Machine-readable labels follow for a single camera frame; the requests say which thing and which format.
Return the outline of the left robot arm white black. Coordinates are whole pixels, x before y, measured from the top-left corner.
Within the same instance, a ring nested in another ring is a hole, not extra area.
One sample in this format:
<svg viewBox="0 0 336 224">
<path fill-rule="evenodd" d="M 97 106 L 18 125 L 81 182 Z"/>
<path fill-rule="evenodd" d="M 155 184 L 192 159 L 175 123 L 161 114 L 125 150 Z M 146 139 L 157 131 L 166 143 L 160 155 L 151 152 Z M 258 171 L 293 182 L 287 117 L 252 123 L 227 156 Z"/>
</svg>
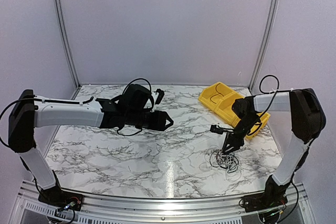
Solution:
<svg viewBox="0 0 336 224">
<path fill-rule="evenodd" d="M 89 126 L 99 129 L 116 129 L 119 133 L 125 126 L 164 132 L 174 124 L 169 114 L 155 109 L 164 97 L 164 91 L 144 87 L 131 81 L 123 92 L 112 98 L 88 100 L 53 99 L 24 90 L 18 100 L 8 109 L 8 140 L 1 143 L 17 153 L 25 168 L 34 176 L 40 188 L 40 196 L 61 206 L 69 197 L 62 190 L 56 173 L 49 167 L 35 141 L 34 130 L 45 126 Z"/>
</svg>

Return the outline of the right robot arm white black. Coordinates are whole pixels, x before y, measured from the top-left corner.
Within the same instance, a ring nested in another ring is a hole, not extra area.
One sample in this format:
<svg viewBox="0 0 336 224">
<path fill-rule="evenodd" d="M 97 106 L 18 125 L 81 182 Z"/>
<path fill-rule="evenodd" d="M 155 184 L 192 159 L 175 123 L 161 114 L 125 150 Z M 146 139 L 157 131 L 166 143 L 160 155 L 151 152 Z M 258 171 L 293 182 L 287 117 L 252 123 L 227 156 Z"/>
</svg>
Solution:
<svg viewBox="0 0 336 224">
<path fill-rule="evenodd" d="M 304 164 L 309 148 L 326 126 L 326 116 L 312 88 L 261 91 L 258 95 L 234 101 L 232 111 L 240 121 L 228 131 L 222 151 L 229 154 L 244 145 L 244 138 L 267 112 L 289 112 L 291 140 L 274 173 L 266 181 L 264 192 L 243 198 L 247 207 L 271 207 L 280 201 Z"/>
</svg>

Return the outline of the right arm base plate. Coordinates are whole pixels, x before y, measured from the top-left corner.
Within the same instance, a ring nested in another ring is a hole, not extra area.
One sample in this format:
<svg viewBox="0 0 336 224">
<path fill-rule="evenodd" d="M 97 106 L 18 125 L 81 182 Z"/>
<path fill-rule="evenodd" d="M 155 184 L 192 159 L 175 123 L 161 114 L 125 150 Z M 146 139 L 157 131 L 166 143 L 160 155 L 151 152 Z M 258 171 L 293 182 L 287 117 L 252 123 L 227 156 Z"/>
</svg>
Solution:
<svg viewBox="0 0 336 224">
<path fill-rule="evenodd" d="M 276 199 L 266 199 L 263 193 L 246 195 L 241 198 L 238 205 L 244 208 L 245 212 L 261 211 L 268 208 L 284 206 L 288 203 L 286 195 L 281 195 Z"/>
</svg>

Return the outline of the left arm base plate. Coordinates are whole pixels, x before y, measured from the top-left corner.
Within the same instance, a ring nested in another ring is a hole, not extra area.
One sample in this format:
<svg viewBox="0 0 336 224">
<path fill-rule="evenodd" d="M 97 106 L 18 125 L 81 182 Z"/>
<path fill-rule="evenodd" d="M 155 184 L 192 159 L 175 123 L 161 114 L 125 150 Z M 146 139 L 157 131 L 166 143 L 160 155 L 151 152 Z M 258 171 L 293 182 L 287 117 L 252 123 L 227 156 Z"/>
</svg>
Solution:
<svg viewBox="0 0 336 224">
<path fill-rule="evenodd" d="M 83 202 L 83 195 L 62 190 L 58 187 L 53 187 L 47 190 L 41 189 L 38 200 L 60 208 L 61 210 L 80 211 Z"/>
</svg>

